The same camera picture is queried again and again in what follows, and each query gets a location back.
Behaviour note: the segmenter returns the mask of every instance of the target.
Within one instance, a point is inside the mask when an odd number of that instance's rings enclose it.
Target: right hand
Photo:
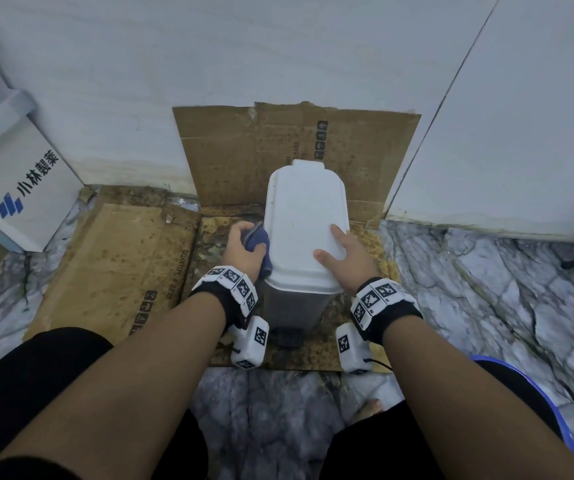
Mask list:
[[[365,281],[380,275],[378,268],[373,262],[373,257],[354,234],[349,231],[344,233],[336,224],[331,224],[331,233],[347,250],[347,257],[338,260],[327,251],[317,249],[314,251],[314,258],[331,271],[346,293],[356,296],[358,288]]]

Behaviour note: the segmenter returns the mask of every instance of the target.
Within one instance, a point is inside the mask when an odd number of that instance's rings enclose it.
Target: left hand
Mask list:
[[[222,264],[239,269],[249,276],[252,283],[255,283],[258,279],[258,273],[260,273],[262,259],[267,252],[267,246],[260,243],[253,249],[253,253],[244,249],[240,237],[243,230],[249,229],[253,229],[253,223],[246,221],[238,222],[231,226],[227,250],[225,250],[225,255],[222,257]]]

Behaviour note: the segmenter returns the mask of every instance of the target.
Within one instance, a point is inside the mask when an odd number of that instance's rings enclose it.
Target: wrist band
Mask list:
[[[365,282],[356,293],[351,313],[363,339],[377,344],[382,342],[382,334],[394,320],[405,315],[423,318],[416,298],[387,278],[371,278]]]
[[[217,283],[224,289],[228,290],[232,298],[240,307],[240,312],[244,318],[247,318],[251,310],[258,302],[258,293],[249,279],[249,276],[239,271],[233,266],[216,266],[205,274],[191,292],[195,292],[203,283]]]

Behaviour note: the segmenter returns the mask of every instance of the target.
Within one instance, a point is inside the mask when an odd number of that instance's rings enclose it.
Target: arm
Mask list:
[[[232,227],[224,264],[255,281],[265,253]],[[225,328],[217,298],[197,293],[87,369],[3,450],[54,461],[85,480],[153,473]]]
[[[355,295],[378,270],[355,236],[336,226],[332,233],[347,257],[335,260],[322,250],[315,257]],[[447,478],[574,479],[574,455],[564,443],[509,389],[422,319],[404,316],[391,322],[382,344]]]

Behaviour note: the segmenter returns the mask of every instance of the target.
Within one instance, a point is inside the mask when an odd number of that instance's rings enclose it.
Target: flattened cardboard box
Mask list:
[[[352,221],[377,228],[419,114],[319,107],[174,107],[201,205],[260,204],[271,174],[315,160],[345,183]]]
[[[98,202],[24,336],[76,326],[119,343],[177,305],[200,214]]]

